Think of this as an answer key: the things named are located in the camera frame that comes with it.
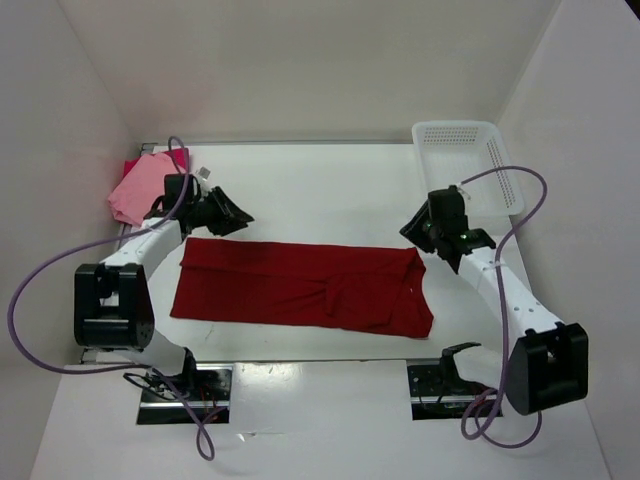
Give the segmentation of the magenta t shirt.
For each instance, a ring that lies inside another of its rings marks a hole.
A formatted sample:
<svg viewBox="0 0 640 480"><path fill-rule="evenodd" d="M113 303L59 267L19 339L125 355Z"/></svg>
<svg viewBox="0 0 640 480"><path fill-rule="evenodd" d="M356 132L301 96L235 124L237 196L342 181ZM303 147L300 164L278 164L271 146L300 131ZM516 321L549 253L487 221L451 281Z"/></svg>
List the magenta t shirt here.
<svg viewBox="0 0 640 480"><path fill-rule="evenodd" d="M181 169L184 169L186 166L186 160L190 156L190 150L188 148L174 149L171 151L165 150L157 153L152 153L152 156L165 156L167 158L171 158ZM122 177L126 177L140 160L141 157L125 161L123 165Z"/></svg>

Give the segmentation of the dark red t shirt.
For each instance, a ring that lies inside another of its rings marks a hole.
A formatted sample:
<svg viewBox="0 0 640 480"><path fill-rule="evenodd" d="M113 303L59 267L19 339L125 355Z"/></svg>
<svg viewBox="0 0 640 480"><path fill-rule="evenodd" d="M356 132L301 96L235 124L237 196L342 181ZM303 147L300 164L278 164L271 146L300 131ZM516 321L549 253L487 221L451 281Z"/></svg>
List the dark red t shirt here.
<svg viewBox="0 0 640 480"><path fill-rule="evenodd" d="M171 315L423 339L425 273L414 248L190 238Z"/></svg>

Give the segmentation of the pink t shirt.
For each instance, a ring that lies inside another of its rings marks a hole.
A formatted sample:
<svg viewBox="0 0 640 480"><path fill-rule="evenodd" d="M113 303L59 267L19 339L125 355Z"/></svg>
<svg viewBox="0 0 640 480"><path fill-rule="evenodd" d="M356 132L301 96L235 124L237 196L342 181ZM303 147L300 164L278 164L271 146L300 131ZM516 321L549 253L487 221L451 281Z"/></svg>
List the pink t shirt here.
<svg viewBox="0 0 640 480"><path fill-rule="evenodd" d="M139 227L154 200L164 194L164 177L184 173L185 168L181 169L171 158L142 155L137 165L108 196L113 218Z"/></svg>

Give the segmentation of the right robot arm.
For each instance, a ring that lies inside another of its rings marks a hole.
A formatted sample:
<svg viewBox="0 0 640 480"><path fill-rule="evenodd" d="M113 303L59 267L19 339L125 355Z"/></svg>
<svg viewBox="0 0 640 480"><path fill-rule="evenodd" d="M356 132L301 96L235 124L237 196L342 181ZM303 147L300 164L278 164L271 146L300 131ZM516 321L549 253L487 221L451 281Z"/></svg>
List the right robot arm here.
<svg viewBox="0 0 640 480"><path fill-rule="evenodd" d="M477 342L443 349L438 377L446 391L460 393L471 383L494 388L521 415L587 396L586 330L544 307L504 261L500 244L485 230L470 228L458 187L430 192L400 233L445 261L506 328L501 352Z"/></svg>

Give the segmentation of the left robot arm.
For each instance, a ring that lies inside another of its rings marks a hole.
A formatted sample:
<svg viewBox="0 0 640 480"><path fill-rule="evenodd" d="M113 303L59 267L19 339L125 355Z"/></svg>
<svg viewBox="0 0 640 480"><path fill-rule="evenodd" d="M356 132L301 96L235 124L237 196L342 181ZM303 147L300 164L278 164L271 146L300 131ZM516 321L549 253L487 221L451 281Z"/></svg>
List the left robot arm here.
<svg viewBox="0 0 640 480"><path fill-rule="evenodd" d="M204 227L224 237L254 221L221 187L210 185L208 176L205 168L167 175L164 194L152 203L141 227L126 234L104 261L78 267L74 277L76 343L159 370L165 389L180 400L198 391L196 360L188 348L156 331L148 280L193 230Z"/></svg>

